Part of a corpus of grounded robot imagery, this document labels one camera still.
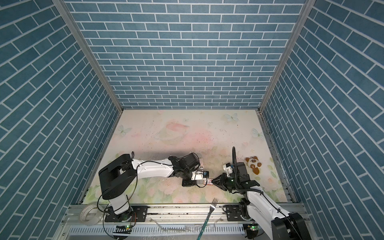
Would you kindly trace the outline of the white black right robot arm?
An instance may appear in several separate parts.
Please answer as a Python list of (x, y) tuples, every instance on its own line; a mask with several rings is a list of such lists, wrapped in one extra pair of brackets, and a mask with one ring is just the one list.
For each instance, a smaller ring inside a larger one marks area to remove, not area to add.
[(212, 184), (231, 194), (244, 196), (239, 202), (241, 216), (255, 220), (271, 240), (310, 240), (304, 218), (283, 209), (268, 195), (260, 184), (251, 180), (245, 163), (237, 161), (236, 148), (232, 148), (232, 162), (224, 165), (225, 172), (212, 180)]

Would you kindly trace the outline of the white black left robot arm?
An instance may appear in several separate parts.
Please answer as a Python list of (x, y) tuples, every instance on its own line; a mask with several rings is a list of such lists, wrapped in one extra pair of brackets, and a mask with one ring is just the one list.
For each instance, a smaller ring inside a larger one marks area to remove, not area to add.
[(141, 161), (130, 154), (123, 154), (101, 170), (99, 180), (103, 200), (109, 201), (115, 215), (131, 211), (126, 189), (134, 180), (147, 178), (181, 178), (192, 182), (198, 178), (193, 174), (199, 170), (200, 160), (195, 153), (184, 157), (170, 156), (164, 160)]

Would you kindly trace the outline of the red white staple box sleeve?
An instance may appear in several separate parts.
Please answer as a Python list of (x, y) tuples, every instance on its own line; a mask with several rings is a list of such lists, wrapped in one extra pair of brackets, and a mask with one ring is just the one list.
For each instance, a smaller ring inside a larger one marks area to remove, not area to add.
[(213, 185), (212, 179), (203, 179), (203, 184), (204, 185)]

